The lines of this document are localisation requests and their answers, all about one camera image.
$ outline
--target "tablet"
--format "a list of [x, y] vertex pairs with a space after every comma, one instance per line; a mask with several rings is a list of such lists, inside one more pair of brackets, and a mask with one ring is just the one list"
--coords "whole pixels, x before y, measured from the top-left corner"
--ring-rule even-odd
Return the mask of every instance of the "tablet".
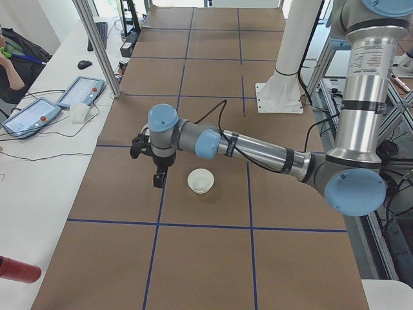
[[24, 139], [42, 129], [54, 119], [60, 111], [61, 107], [58, 107], [45, 98], [39, 98], [2, 122], [1, 125], [11, 136]]
[[57, 100], [56, 105], [69, 109], [74, 103], [91, 105], [102, 93], [105, 81], [92, 77], [78, 76]]

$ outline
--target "keyboard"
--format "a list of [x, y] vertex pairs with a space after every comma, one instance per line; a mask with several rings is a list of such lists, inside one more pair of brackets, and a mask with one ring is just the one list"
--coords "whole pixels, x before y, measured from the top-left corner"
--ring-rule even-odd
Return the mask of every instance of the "keyboard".
[[[99, 35], [102, 39], [103, 46], [106, 49], [106, 45], [108, 43], [108, 38], [107, 38], [108, 37], [108, 23], [106, 21], [100, 21], [100, 22], [95, 23], [95, 24], [96, 24], [97, 31], [99, 32]], [[92, 42], [90, 42], [90, 40], [89, 40], [89, 42], [88, 42], [88, 52], [91, 52], [91, 51], [93, 51], [93, 46], [92, 46]]]

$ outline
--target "computer mouse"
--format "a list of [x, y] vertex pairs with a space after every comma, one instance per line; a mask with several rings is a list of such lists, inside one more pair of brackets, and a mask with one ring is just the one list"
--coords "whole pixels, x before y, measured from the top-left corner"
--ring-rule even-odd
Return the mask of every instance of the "computer mouse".
[[80, 70], [83, 70], [83, 69], [85, 69], [85, 68], [87, 68], [87, 67], [89, 67], [89, 66], [91, 66], [91, 65], [92, 65], [92, 62], [89, 61], [89, 60], [80, 60], [80, 62], [77, 64], [77, 67], [78, 67]]

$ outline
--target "wall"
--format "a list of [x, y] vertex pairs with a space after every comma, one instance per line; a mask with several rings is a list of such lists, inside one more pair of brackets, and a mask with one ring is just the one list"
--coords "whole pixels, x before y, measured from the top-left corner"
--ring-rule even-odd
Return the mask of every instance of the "wall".
[[53, 54], [79, 20], [72, 0], [1, 0], [0, 23]]
[[38, 0], [60, 42], [66, 39], [79, 20], [72, 0]]

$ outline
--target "blue joint cap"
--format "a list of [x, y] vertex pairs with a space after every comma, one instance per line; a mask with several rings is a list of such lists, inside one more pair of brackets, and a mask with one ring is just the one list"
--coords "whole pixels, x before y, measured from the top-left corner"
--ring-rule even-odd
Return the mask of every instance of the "blue joint cap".
[[351, 44], [346, 39], [330, 38], [330, 48], [332, 50], [351, 50]]
[[384, 17], [403, 17], [413, 13], [412, 0], [362, 0], [373, 13]]
[[178, 113], [175, 108], [162, 103], [149, 110], [148, 128], [153, 132], [164, 132], [175, 126], [178, 121]]
[[349, 169], [335, 175], [327, 183], [324, 197], [344, 215], [363, 216], [382, 205], [386, 198], [386, 185], [374, 171]]
[[221, 135], [212, 129], [206, 129], [199, 135], [195, 144], [195, 154], [200, 158], [211, 160], [214, 158], [219, 142], [221, 141]]

